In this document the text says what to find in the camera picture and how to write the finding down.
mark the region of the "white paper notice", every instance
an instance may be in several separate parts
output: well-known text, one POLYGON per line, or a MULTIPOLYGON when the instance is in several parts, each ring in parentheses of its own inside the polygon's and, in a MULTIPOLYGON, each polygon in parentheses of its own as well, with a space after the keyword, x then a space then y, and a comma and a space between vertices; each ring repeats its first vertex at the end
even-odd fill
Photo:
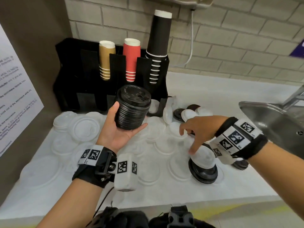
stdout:
POLYGON ((0 25, 0 157, 43 104, 0 25))

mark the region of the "purple sign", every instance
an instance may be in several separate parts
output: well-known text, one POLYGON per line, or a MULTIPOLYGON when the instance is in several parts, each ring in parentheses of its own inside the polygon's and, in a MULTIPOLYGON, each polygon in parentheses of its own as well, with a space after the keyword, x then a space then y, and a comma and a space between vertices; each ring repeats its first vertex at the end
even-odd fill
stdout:
POLYGON ((290 56, 304 58, 304 40, 291 52, 290 56))

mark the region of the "backsplash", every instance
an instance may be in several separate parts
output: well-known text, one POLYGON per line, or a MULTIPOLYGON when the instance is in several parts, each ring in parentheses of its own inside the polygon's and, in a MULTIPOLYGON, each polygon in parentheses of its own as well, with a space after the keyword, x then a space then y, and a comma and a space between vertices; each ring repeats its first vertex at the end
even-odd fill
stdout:
MULTIPOLYGON (((146 48, 155 9, 173 13, 168 55, 182 64, 190 53, 190 11, 147 0, 65 0, 74 38, 146 48)), ((304 0, 214 0, 194 12, 194 49, 178 73, 302 85, 304 59, 289 57, 304 39, 304 0)))

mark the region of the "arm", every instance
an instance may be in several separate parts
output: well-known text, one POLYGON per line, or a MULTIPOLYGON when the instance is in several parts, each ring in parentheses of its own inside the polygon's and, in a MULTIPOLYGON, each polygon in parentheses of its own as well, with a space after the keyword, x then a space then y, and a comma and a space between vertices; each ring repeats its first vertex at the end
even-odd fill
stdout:
MULTIPOLYGON (((135 130, 128 131, 117 128, 114 119, 118 108, 119 103, 116 102, 109 109, 96 142, 97 145, 107 147, 116 154, 135 134, 148 125, 145 123, 135 130)), ((99 186, 76 178, 37 228, 84 228, 92 220, 101 192, 102 188, 99 186)))
MULTIPOLYGON (((180 126, 196 134, 189 153, 194 154, 206 141, 212 139, 226 121, 224 116, 195 117, 180 126)), ((304 220, 304 160, 268 142, 256 155, 248 159, 253 168, 278 195, 304 220)))

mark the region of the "sink basin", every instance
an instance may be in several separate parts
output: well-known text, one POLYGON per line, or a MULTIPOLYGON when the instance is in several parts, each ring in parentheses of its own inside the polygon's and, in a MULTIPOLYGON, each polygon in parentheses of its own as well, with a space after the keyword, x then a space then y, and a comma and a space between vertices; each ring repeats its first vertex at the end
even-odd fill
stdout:
POLYGON ((273 104, 246 101, 240 102, 239 107, 270 141, 304 159, 304 120, 294 115, 303 107, 286 112, 273 104))

